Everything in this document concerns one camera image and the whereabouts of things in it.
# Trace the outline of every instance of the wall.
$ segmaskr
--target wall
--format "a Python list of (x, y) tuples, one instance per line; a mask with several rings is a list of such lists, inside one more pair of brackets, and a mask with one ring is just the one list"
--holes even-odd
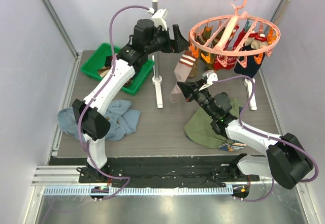
[(0, 220), (22, 223), (73, 57), (40, 0), (0, 0)]
[[(206, 18), (232, 14), (228, 1), (233, 0), (159, 0), (160, 8), (169, 11), (167, 23), (179, 24), (185, 37), (189, 30)], [(51, 0), (74, 46), (78, 51), (96, 50), (103, 42), (109, 42), (108, 29), (111, 17), (122, 7), (145, 5), (151, 0)], [(279, 0), (248, 0), (249, 14), (271, 18)], [(133, 33), (140, 18), (150, 16), (144, 10), (128, 10), (120, 14), (113, 27), (114, 45), (122, 47)]]
[(325, 13), (323, 0), (293, 0), (279, 24), (281, 40), (263, 63), (272, 101), (284, 132), (295, 134), (320, 168), (316, 181), (319, 211), (324, 210)]

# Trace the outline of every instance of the green plastic bin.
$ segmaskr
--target green plastic bin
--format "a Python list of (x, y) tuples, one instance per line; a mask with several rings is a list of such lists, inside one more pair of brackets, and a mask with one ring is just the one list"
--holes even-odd
[[(115, 53), (119, 52), (119, 48), (114, 47)], [(97, 51), (89, 58), (89, 60), (81, 67), (81, 71), (87, 74), (89, 77), (102, 80), (98, 74), (98, 69), (102, 68), (105, 65), (106, 56), (112, 55), (111, 45), (103, 43), (99, 46)], [(134, 78), (133, 83), (125, 88), (122, 87), (126, 93), (136, 95), (139, 91), (141, 85), (144, 83), (146, 78), (149, 76), (154, 65), (154, 61), (148, 60), (141, 68), (137, 76)]]

